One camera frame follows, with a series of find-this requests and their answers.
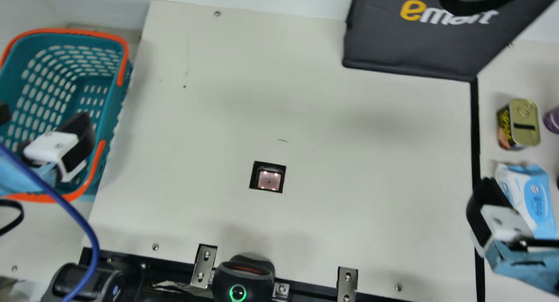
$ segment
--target teal plastic basket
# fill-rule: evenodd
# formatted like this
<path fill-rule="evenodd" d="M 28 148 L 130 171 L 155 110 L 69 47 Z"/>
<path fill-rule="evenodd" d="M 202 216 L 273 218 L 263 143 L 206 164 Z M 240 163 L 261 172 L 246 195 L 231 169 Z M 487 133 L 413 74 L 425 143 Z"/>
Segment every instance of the teal plastic basket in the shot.
<path fill-rule="evenodd" d="M 0 100 L 8 104 L 12 119 L 0 127 L 0 143 L 16 152 L 22 141 L 33 141 L 76 113 L 88 113 L 96 147 L 87 167 L 56 190 L 67 200 L 95 193 L 130 82 L 126 41 L 95 31 L 35 30 L 12 40 L 2 61 Z M 37 192 L 8 198 L 51 201 Z"/>

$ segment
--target tin can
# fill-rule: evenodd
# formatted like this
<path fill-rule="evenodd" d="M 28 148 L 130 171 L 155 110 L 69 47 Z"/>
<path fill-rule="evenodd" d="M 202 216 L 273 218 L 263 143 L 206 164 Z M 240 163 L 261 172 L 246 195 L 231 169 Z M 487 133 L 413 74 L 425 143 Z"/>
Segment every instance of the tin can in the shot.
<path fill-rule="evenodd" d="M 543 125 L 551 133 L 559 134 L 559 107 L 549 111 L 543 116 Z"/>
<path fill-rule="evenodd" d="M 538 108 L 526 99 L 513 99 L 497 111 L 499 145 L 507 151 L 519 151 L 540 142 Z"/>

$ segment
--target square sensor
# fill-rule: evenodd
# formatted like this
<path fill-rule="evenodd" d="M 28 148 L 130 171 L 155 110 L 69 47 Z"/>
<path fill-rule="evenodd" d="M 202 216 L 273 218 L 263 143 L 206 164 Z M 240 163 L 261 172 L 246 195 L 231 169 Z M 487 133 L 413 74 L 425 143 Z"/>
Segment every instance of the square sensor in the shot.
<path fill-rule="evenodd" d="M 285 165 L 255 161 L 249 188 L 281 193 L 285 180 L 285 170 Z"/>

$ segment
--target wet wipes package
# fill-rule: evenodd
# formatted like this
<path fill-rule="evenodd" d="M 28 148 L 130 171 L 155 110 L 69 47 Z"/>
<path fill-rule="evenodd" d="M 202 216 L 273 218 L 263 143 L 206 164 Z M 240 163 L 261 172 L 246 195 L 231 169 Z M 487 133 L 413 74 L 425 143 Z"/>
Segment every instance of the wet wipes package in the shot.
<path fill-rule="evenodd" d="M 524 168 L 499 163 L 495 179 L 536 239 L 557 238 L 557 225 L 549 198 L 549 177 L 543 169 L 538 165 Z"/>

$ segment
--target black strip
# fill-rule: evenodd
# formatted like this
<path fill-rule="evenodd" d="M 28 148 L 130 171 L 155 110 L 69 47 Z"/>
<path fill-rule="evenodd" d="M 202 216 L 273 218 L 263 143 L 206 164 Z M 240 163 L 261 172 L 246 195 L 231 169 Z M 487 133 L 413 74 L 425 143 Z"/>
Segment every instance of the black strip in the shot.
<path fill-rule="evenodd" d="M 477 79 L 469 83 L 469 108 L 471 111 L 472 187 L 481 181 L 480 166 L 480 94 Z M 475 252 L 477 302 L 485 302 L 485 261 Z"/>
<path fill-rule="evenodd" d="M 495 10 L 514 0 L 439 0 L 441 6 L 456 16 L 472 16 L 482 12 Z"/>
<path fill-rule="evenodd" d="M 14 221 L 10 222 L 2 229 L 0 229 L 0 237 L 1 237 L 6 233 L 10 232 L 13 228 L 16 228 L 24 220 L 24 207 L 21 206 L 19 202 L 13 200 L 0 200 L 0 207 L 11 207 L 11 208 L 18 209 L 20 211 L 20 215 L 16 219 L 14 219 Z"/>

